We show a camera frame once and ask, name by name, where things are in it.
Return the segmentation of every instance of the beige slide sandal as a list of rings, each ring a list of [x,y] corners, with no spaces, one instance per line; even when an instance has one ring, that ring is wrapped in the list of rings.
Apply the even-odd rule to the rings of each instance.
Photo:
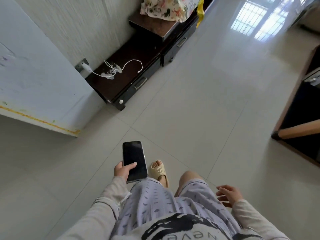
[[[155,161],[151,164],[152,176],[154,179],[158,180],[158,178],[163,175],[167,184],[166,188],[169,188],[169,181],[165,170],[165,166],[162,161],[158,160],[157,162]]]

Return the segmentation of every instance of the drawer handle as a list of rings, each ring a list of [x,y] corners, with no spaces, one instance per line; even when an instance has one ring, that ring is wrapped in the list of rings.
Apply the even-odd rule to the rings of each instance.
[[[180,47],[186,42],[187,39],[188,39],[187,37],[184,37],[184,38],[179,42],[179,44],[177,45],[178,48],[180,48]]]
[[[142,87],[142,85],[143,85],[143,84],[145,84],[145,83],[146,83],[146,81],[148,80],[148,78],[146,78],[146,77],[143,77],[143,78],[144,78],[143,83],[142,83],[140,86],[138,86],[138,87],[134,87],[136,90],[138,90],[139,88],[141,88],[141,87]]]

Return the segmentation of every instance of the tile floor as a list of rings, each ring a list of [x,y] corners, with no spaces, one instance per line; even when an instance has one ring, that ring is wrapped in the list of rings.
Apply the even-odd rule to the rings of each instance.
[[[164,162],[173,191],[194,170],[213,190],[239,187],[292,240],[318,239],[320,169],[270,139],[320,44],[284,32],[285,1],[216,0],[174,62],[79,138],[0,117],[0,239],[60,236],[112,179],[125,141]]]

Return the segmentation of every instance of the white door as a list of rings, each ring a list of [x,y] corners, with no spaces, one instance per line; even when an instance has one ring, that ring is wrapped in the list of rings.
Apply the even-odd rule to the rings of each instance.
[[[0,115],[78,136],[103,106],[14,0],[0,0]]]

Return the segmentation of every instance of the black smartphone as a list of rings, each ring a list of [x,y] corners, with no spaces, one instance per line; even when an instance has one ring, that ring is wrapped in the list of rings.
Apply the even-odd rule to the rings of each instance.
[[[127,182],[131,183],[146,179],[148,177],[148,169],[141,141],[125,142],[122,145],[122,149],[124,166],[137,163],[137,166],[130,170]]]

